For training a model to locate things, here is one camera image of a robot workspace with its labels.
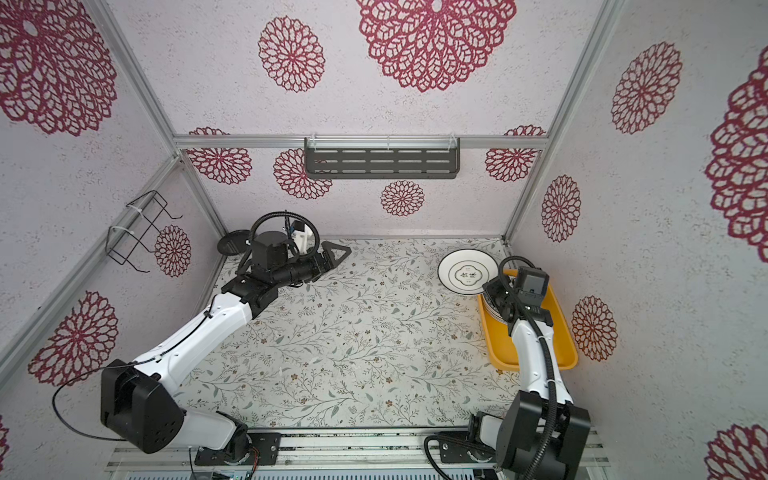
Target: metal base rail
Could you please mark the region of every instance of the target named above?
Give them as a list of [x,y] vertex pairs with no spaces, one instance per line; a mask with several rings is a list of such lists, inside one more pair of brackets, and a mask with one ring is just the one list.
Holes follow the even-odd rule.
[[[253,433],[283,435],[277,463],[259,467],[272,470],[358,470],[363,468],[427,468],[432,467],[423,450],[424,438],[437,432],[466,432],[466,427],[386,427],[358,429],[251,429]],[[430,445],[433,458],[439,463],[438,444]],[[445,464],[448,468],[493,468],[492,463]],[[581,466],[609,466],[602,441],[594,430],[590,432]],[[186,449],[163,449],[147,455],[139,449],[118,447],[107,465],[107,471],[179,471],[189,468]],[[195,471],[210,471],[211,467],[195,467]],[[250,466],[226,467],[227,471],[248,471]]]

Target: red wire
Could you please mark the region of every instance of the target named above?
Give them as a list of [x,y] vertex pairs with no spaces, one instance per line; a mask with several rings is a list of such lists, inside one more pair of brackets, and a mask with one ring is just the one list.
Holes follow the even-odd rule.
[[253,447],[253,468],[250,470],[250,477],[253,478],[253,474],[256,473],[256,467],[259,465],[259,457],[261,453],[259,449]]

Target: white plate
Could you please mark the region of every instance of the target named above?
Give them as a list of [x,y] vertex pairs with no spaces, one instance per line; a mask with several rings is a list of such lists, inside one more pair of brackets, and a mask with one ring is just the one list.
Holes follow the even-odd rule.
[[485,306],[485,311],[488,313],[489,316],[493,317],[494,320],[497,322],[507,324],[504,320],[502,320],[502,315],[498,312],[495,306],[493,306],[493,303],[491,303],[491,300],[488,298],[488,294],[486,292],[482,293],[482,304]]
[[477,295],[482,293],[483,283],[498,275],[498,265],[486,252],[468,248],[451,252],[440,260],[437,275],[448,290]]

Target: robotic arm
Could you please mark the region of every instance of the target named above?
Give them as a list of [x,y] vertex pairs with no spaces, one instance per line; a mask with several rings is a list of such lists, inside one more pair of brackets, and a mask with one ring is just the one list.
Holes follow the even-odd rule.
[[[256,235],[265,220],[286,218],[287,232]],[[288,217],[296,218],[292,225]],[[309,248],[309,239],[315,239]],[[173,399],[182,381],[232,332],[256,318],[282,286],[313,282],[333,270],[351,249],[322,242],[306,218],[290,212],[264,215],[253,225],[237,276],[176,333],[133,362],[113,361],[101,377],[101,423],[145,453],[165,447],[202,446],[225,462],[245,458],[247,426],[222,413],[182,409]],[[334,250],[344,254],[336,257]]]
[[[286,218],[286,232],[257,236],[261,223],[275,217]],[[296,221],[291,224],[288,217]],[[237,275],[214,296],[208,309],[133,362],[115,360],[103,370],[101,422],[141,451],[203,447],[223,462],[242,462],[250,447],[247,425],[222,412],[183,409],[172,395],[208,353],[264,311],[280,287],[318,280],[351,253],[348,247],[321,243],[314,225],[290,212],[262,216],[251,228],[247,246]],[[334,250],[344,254],[336,257]],[[576,475],[589,435],[589,414],[574,406],[557,367],[551,315],[541,308],[549,276],[531,265],[519,268],[510,283],[502,267],[518,258],[502,261],[499,275],[483,289],[508,324],[518,351],[520,391],[503,419],[485,413],[473,417],[466,441],[441,435],[425,439],[428,458],[444,478],[449,477],[426,447],[433,439],[470,449],[482,446],[495,452],[500,468],[523,474],[524,479],[535,475],[540,480],[573,480]]]
[[483,286],[508,326],[520,359],[520,390],[504,419],[481,414],[468,440],[495,450],[498,467],[522,478],[573,480],[591,427],[589,412],[574,406],[554,355],[552,318],[541,308],[549,275],[518,268],[513,283],[503,273]]

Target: black cable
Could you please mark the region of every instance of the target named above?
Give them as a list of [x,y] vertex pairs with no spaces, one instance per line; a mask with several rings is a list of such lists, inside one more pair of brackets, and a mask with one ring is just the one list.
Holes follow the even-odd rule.
[[525,257],[520,257],[519,255],[510,255],[509,257],[502,260],[502,266],[506,265],[507,262],[514,262],[515,260],[519,260],[521,262],[527,263],[529,267],[536,268],[536,266],[531,262],[529,259]]
[[[269,212],[268,214],[264,214],[261,217],[258,218],[255,222],[253,222],[253,226],[250,228],[250,233],[248,234],[248,244],[249,247],[253,245],[253,239],[256,238],[256,230],[261,226],[262,223],[269,220],[270,218],[275,217],[291,217],[295,218],[301,222],[303,222],[305,225],[307,225],[310,230],[312,230],[312,235],[315,236],[315,244],[312,245],[312,248],[309,252],[306,253],[306,255],[299,256],[299,260],[303,258],[309,258],[315,253],[317,253],[317,250],[320,247],[320,234],[317,231],[317,228],[314,226],[312,222],[310,222],[306,217],[303,215],[295,214],[294,212],[289,211],[283,211],[283,212]],[[243,258],[240,259],[240,263],[237,265],[237,274],[240,275],[244,273],[243,268],[245,267],[246,262],[250,258],[251,249],[249,248],[246,253],[243,255]]]
[[187,453],[190,456],[190,472],[192,472],[191,478],[197,480],[197,474],[194,472],[194,468],[192,468],[192,447],[187,447]]
[[219,295],[219,294],[217,293],[216,295],[214,295],[213,299],[211,299],[211,301],[210,301],[210,308],[204,312],[205,314],[204,314],[204,316],[203,316],[203,319],[202,319],[202,320],[201,320],[201,321],[200,321],[200,322],[197,324],[197,326],[195,326],[195,327],[192,329],[192,331],[191,331],[191,332],[189,332],[189,333],[188,333],[188,334],[187,334],[187,335],[186,335],[186,336],[185,336],[183,339],[181,339],[181,340],[179,340],[178,342],[176,342],[176,345],[174,345],[174,346],[172,346],[171,348],[167,349],[166,351],[162,352],[160,355],[153,355],[153,356],[152,356],[152,358],[150,358],[150,359],[142,360],[141,362],[131,362],[131,363],[127,363],[127,364],[125,364],[125,365],[116,365],[116,366],[100,366],[100,367],[98,367],[97,369],[88,370],[86,373],[81,373],[80,375],[78,375],[78,376],[76,376],[76,377],[74,377],[74,378],[71,378],[71,379],[67,380],[66,382],[62,383],[62,384],[61,384],[61,385],[60,385],[60,386],[59,386],[59,387],[56,389],[56,391],[55,391],[55,392],[53,392],[53,396],[51,397],[51,406],[53,407],[53,413],[56,415],[56,418],[58,418],[59,422],[63,423],[65,427],[67,427],[67,428],[68,428],[68,429],[70,429],[71,431],[73,431],[73,432],[77,433],[78,435],[82,435],[82,436],[84,436],[84,437],[88,437],[89,439],[94,439],[94,440],[105,440],[106,442],[127,442],[127,440],[126,440],[126,439],[110,439],[110,438],[108,438],[108,437],[100,437],[100,436],[98,436],[98,435],[91,435],[90,433],[81,432],[80,430],[77,430],[77,429],[76,429],[75,427],[73,427],[72,425],[69,425],[69,423],[67,423],[67,421],[66,421],[66,420],[64,420],[64,417],[63,417],[63,416],[61,416],[61,413],[58,411],[58,407],[56,406],[56,397],[58,396],[58,393],[59,393],[59,392],[60,392],[60,391],[61,391],[61,390],[62,390],[62,389],[65,387],[65,386],[69,386],[69,385],[71,385],[73,382],[76,382],[77,380],[79,380],[79,379],[81,379],[81,378],[83,378],[83,377],[85,377],[85,376],[89,376],[90,374],[92,374],[92,373],[94,373],[94,372],[98,372],[98,371],[100,371],[100,370],[107,370],[107,369],[124,369],[124,368],[127,368],[127,367],[136,366],[136,365],[144,365],[145,363],[149,363],[149,362],[151,362],[152,360],[156,359],[158,356],[163,356],[163,355],[165,355],[166,353],[170,352],[171,350],[175,349],[175,348],[176,348],[176,347],[178,347],[178,346],[179,346],[179,345],[180,345],[180,344],[181,344],[181,343],[182,343],[184,340],[188,339],[188,338],[190,337],[190,335],[192,335],[193,333],[195,333],[195,332],[197,331],[197,329],[199,329],[199,328],[200,328],[200,326],[201,326],[201,325],[203,325],[203,322],[205,322],[205,321],[206,321],[207,319],[209,319],[209,318],[213,318],[213,317],[214,317],[213,315],[211,315],[210,311],[214,309],[214,301],[216,300],[216,297],[217,297],[218,295]]
[[456,437],[450,437],[447,435],[428,435],[424,439],[424,454],[427,455],[427,462],[429,462],[432,468],[435,469],[435,472],[438,472],[438,474],[441,477],[443,477],[445,480],[454,480],[454,479],[449,477],[448,474],[446,474],[440,467],[437,466],[437,463],[435,462],[435,459],[432,457],[432,454],[429,453],[429,443],[432,440],[437,440],[438,442],[451,442],[456,445],[460,445],[462,447],[467,447],[468,449],[479,450],[480,452],[486,452],[491,454],[496,453],[496,451],[491,447],[488,447],[486,445],[480,445],[478,443],[466,442],[464,440],[457,439]]
[[77,430],[72,425],[69,425],[66,420],[64,420],[64,417],[61,416],[61,413],[58,411],[58,408],[56,407],[56,396],[58,393],[65,387],[70,386],[73,382],[78,381],[79,379],[89,376],[90,374],[94,372],[98,372],[99,370],[106,370],[106,369],[124,369],[127,366],[136,366],[136,365],[142,365],[144,363],[149,363],[152,360],[154,360],[154,357],[149,360],[144,360],[143,362],[136,362],[136,363],[128,363],[127,365],[118,365],[118,366],[100,366],[97,369],[88,370],[86,373],[81,373],[78,376],[75,376],[74,378],[71,378],[67,380],[66,382],[62,383],[56,391],[53,393],[53,396],[51,397],[51,406],[53,406],[53,413],[58,418],[59,422],[63,423],[65,427],[70,429],[71,431],[77,433],[78,435],[82,435],[84,437],[88,437],[90,439],[94,440],[105,440],[106,442],[127,442],[126,439],[110,439],[108,437],[100,437],[98,435],[91,435],[90,433],[81,432],[80,430]]
[[[517,298],[515,293],[512,292],[512,285],[509,283],[509,277],[504,273],[504,264],[507,263],[510,259],[513,259],[513,257],[515,256],[503,259],[502,262],[498,265],[498,277],[502,280],[507,294],[509,294],[512,300],[515,302],[515,308],[528,321],[528,324],[531,325],[531,328],[538,337],[538,344],[541,347],[541,352],[544,354],[544,363],[547,368],[547,385],[549,393],[547,418],[544,423],[544,431],[541,433],[541,441],[538,444],[538,449],[536,450],[531,463],[528,464],[528,468],[525,469],[525,473],[523,474],[522,478],[522,480],[531,480],[533,478],[533,474],[536,472],[536,469],[541,464],[541,460],[544,458],[544,454],[547,451],[547,447],[549,446],[549,442],[552,437],[552,432],[554,431],[554,424],[558,419],[558,391],[554,384],[554,365],[552,363],[552,356],[549,353],[549,345],[547,345],[547,340],[541,334],[541,329],[538,328],[536,321],[533,320],[528,314],[528,309],[525,307],[525,305],[523,305],[520,299]],[[531,267],[535,268],[533,263],[524,257],[518,257],[516,260],[525,261],[531,265]]]

